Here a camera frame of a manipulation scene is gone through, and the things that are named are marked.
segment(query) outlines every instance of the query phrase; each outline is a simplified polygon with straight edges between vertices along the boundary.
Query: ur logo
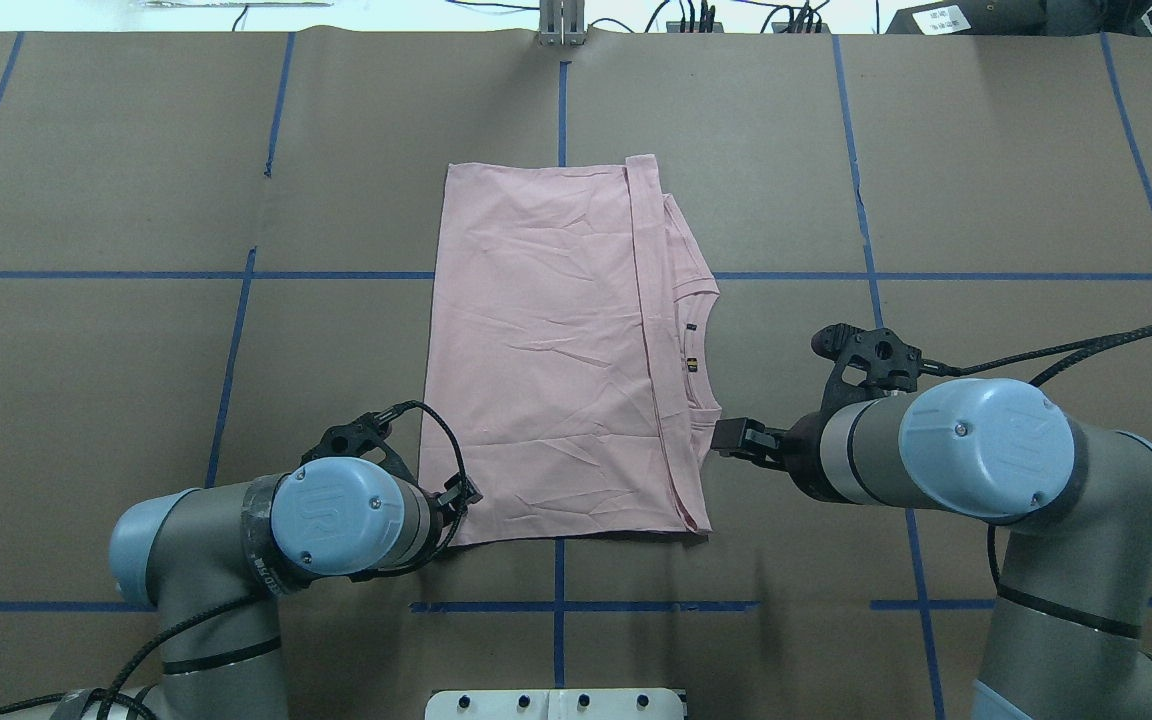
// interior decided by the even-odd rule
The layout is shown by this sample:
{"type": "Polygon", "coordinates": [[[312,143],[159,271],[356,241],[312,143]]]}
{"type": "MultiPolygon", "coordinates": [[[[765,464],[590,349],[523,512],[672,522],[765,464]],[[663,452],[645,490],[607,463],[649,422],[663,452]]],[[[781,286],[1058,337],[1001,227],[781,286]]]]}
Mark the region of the ur logo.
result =
{"type": "Polygon", "coordinates": [[[297,495],[296,514],[305,539],[323,539],[343,532],[344,493],[338,484],[311,488],[297,495]]]}

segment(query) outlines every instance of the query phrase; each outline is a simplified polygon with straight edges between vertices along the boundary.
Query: pink t-shirt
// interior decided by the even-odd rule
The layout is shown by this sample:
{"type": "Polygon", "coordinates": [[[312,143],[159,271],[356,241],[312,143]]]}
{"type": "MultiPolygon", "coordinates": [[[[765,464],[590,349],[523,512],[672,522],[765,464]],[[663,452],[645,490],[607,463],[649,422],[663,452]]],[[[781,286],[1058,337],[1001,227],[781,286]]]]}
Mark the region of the pink t-shirt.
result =
{"type": "MultiPolygon", "coordinates": [[[[700,462],[721,409],[705,373],[718,286],[653,156],[453,165],[425,402],[483,492],[454,544],[611,530],[710,532],[700,462]]],[[[420,429],[420,485],[456,471],[420,429]]]]}

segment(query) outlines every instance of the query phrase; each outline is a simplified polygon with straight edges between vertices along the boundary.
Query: robotic arm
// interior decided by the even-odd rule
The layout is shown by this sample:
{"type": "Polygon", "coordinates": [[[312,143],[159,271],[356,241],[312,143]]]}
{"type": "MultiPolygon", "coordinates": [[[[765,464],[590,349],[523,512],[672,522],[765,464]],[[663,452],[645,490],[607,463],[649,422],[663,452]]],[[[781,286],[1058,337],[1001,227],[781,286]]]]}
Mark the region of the robotic arm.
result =
{"type": "Polygon", "coordinates": [[[1140,626],[1152,442],[1069,418],[1026,382],[955,379],[888,329],[833,325],[823,407],[788,430],[720,420],[719,454],[786,470],[814,500],[956,511],[1011,530],[973,719],[1152,719],[1140,626]],[[842,381],[849,366],[867,378],[842,381]]]}
{"type": "Polygon", "coordinates": [[[419,569],[482,500],[456,438],[420,402],[328,429],[301,462],[290,473],[188,488],[124,511],[109,541],[109,568],[128,602],[156,606],[162,632],[96,696],[77,691],[0,717],[130,717],[122,708],[111,715],[111,706],[134,667],[161,644],[161,683],[134,697],[157,719],[287,719],[278,598],[319,578],[357,582],[419,569]],[[415,407],[438,420],[456,452],[457,473],[440,495],[417,486],[385,442],[391,423],[415,407]],[[361,458],[371,450],[382,458],[361,458]]]}

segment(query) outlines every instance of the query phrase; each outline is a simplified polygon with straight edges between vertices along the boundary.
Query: white label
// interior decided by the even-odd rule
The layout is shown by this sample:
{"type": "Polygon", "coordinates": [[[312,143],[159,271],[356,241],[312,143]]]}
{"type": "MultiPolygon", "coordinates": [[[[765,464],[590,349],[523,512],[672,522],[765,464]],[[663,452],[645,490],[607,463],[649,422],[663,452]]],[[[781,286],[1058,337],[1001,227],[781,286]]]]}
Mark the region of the white label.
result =
{"type": "Polygon", "coordinates": [[[967,15],[956,5],[915,13],[914,22],[918,23],[918,29],[923,31],[923,35],[948,35],[972,29],[972,23],[968,22],[967,15]]]}

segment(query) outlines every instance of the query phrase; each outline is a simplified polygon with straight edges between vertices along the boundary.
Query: white bracket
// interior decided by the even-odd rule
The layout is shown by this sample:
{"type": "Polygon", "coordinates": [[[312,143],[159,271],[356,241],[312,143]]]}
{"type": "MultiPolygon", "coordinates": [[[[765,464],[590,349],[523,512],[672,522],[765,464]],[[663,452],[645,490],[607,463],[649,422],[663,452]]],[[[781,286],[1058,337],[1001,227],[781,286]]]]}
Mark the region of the white bracket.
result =
{"type": "Polygon", "coordinates": [[[540,0],[540,45],[585,45],[585,0],[540,0]]]}
{"type": "Polygon", "coordinates": [[[666,688],[442,691],[425,720],[687,720],[684,697],[666,688]]]}

